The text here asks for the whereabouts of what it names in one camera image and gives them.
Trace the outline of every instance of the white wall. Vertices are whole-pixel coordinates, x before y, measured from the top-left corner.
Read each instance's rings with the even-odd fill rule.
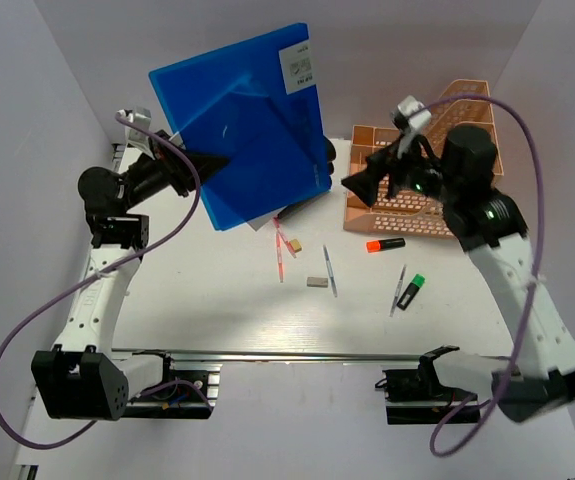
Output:
[[[36,0],[112,141],[112,113],[142,105],[166,126],[147,73],[304,21],[328,135],[389,122],[413,93],[456,78],[498,79],[540,0]]]
[[[88,234],[76,180],[110,152],[33,2],[0,0],[0,342],[79,275]],[[49,346],[66,308],[37,320],[3,358],[0,403],[16,428],[27,410],[33,351]],[[0,478],[15,449],[0,430]]]
[[[545,169],[547,233],[544,273],[575,336],[575,2],[547,0],[500,77],[494,95],[524,114]],[[534,179],[525,141],[501,113],[501,151],[513,194],[535,226]],[[575,406],[571,409],[575,425]]]

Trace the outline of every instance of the blue pen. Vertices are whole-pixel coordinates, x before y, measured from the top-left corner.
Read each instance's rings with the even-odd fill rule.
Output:
[[[331,269],[331,262],[329,261],[327,245],[323,245],[323,253],[325,254],[325,262],[327,263],[327,274],[329,275],[329,281],[331,282],[331,291],[334,293],[334,297],[338,297],[338,290],[336,290],[336,280],[334,280],[334,271]]]

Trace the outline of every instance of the yellow eraser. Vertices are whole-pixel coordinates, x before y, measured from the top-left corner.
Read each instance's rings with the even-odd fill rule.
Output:
[[[300,244],[300,242],[296,238],[294,238],[293,240],[290,240],[289,244],[291,245],[291,248],[293,248],[294,252],[296,252],[296,253],[302,251],[302,249],[303,249],[302,245]]]

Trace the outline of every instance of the blue plastic folder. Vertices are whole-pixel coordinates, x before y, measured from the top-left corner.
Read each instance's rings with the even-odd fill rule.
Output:
[[[202,193],[217,230],[331,186],[308,38],[295,24],[149,74],[187,149],[230,158]]]

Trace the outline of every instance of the orange desk organizer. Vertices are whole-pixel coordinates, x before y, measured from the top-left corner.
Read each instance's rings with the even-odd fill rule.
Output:
[[[481,80],[456,80],[443,92],[441,98],[462,93],[489,95],[489,85]],[[432,119],[425,129],[425,136],[436,155],[442,155],[447,132],[458,124],[477,125],[489,132],[498,147],[494,114],[488,102],[458,100],[431,110]],[[349,174],[364,169],[365,158],[398,138],[395,128],[377,128],[356,125],[353,129]],[[500,149],[494,165],[494,184],[502,177]],[[362,203],[356,195],[347,192],[344,229],[353,232],[423,235],[453,238],[442,219],[442,207],[435,200],[411,190],[401,191],[388,200],[385,179],[378,189],[378,200],[372,208]]]

